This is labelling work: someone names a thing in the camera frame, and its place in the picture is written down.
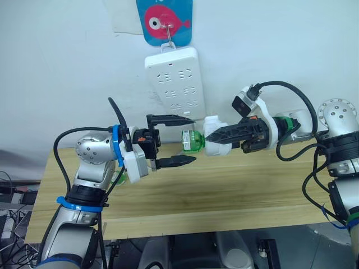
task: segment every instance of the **wooden table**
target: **wooden table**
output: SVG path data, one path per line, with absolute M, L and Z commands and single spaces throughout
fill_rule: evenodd
M 289 156 L 306 143 L 283 146 Z M 159 157 L 181 150 L 180 144 L 164 144 Z M 74 149 L 59 151 L 70 178 L 79 165 Z M 307 201 L 302 182 L 312 169 L 310 150 L 299 159 L 282 162 L 274 150 L 244 154 L 233 150 L 227 156 L 207 157 L 179 168 L 164 168 L 142 181 L 115 187 L 110 207 L 103 212 L 104 238 L 199 233 L 309 224 L 326 221 L 321 211 Z M 319 179 L 327 184 L 326 170 Z M 64 196 L 65 181 L 50 154 L 26 242 L 39 243 L 53 216 L 56 198 Z M 308 192 L 331 209 L 329 196 L 312 180 Z

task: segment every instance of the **blue ring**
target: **blue ring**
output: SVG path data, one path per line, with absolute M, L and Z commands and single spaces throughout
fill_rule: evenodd
M 123 160 L 122 160 L 121 151 L 119 150 L 118 129 L 119 129 L 119 125 L 114 125 L 112 127 L 112 145 L 113 145 L 114 153 L 116 154 L 116 158 L 118 161 L 118 167 L 122 167 Z
M 96 207 L 96 206 L 79 206 L 73 203 L 69 203 L 65 200 L 63 196 L 59 196 L 56 199 L 56 202 L 62 205 L 65 208 L 79 210 L 79 211 L 87 211 L 87 212 L 102 212 L 103 207 Z

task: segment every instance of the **green bottle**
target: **green bottle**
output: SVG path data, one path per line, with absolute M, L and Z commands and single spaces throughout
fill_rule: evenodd
M 185 153 L 196 153 L 205 146 L 204 136 L 199 131 L 182 131 L 182 148 Z

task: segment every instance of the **white power strip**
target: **white power strip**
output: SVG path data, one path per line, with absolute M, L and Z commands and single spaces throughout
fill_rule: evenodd
M 148 78 L 167 113 L 191 119 L 206 116 L 197 50 L 174 49 L 145 59 Z

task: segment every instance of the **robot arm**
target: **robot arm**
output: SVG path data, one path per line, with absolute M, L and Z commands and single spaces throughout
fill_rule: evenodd
M 296 159 L 312 147 L 316 147 L 316 152 L 320 155 L 327 156 L 326 168 L 334 180 L 328 184 L 328 188 L 323 188 L 329 193 L 335 214 L 316 203 L 306 193 L 306 184 L 311 177 L 318 182 L 316 173 L 319 169 L 306 178 L 303 193 L 311 203 L 347 227 L 359 268 L 359 124 L 354 106 L 343 99 L 324 102 L 318 110 L 318 116 L 328 130 L 317 133 L 317 117 L 309 100 L 303 97 L 304 94 L 299 89 L 285 82 L 266 82 L 258 85 L 244 88 L 232 103 L 233 108 L 243 117 L 242 120 L 238 124 L 215 130 L 206 136 L 206 141 L 222 145 L 232 144 L 232 149 L 240 147 L 244 153 L 276 146 L 277 156 L 284 161 Z M 281 85 L 290 88 L 306 103 L 310 117 L 304 110 L 294 110 L 271 117 L 265 103 L 258 97 L 262 85 Z M 314 137 L 317 143 L 305 147 L 301 153 L 290 158 L 280 155 L 281 145 L 302 142 Z
M 180 126 L 193 123 L 192 120 L 177 115 L 148 115 L 148 128 L 127 127 L 114 101 L 109 101 L 121 125 L 102 131 L 91 131 L 78 140 L 76 153 L 80 158 L 80 165 L 71 189 L 65 197 L 57 198 L 60 206 L 45 232 L 38 254 L 37 268 L 89 268 L 94 262 L 98 243 L 102 250 L 103 266 L 107 268 L 101 231 L 101 212 L 108 206 L 108 195 L 125 168 L 133 183 L 148 175 L 146 159 L 150 160 L 153 171 L 185 165 L 196 159 L 192 156 L 157 159 L 161 143 L 159 131 L 155 126 Z M 78 128 L 64 134 L 85 129 L 98 128 Z M 57 154 L 59 138 L 56 141 L 54 153 L 66 179 L 68 176 Z M 106 192 L 115 171 L 116 160 L 122 169 Z

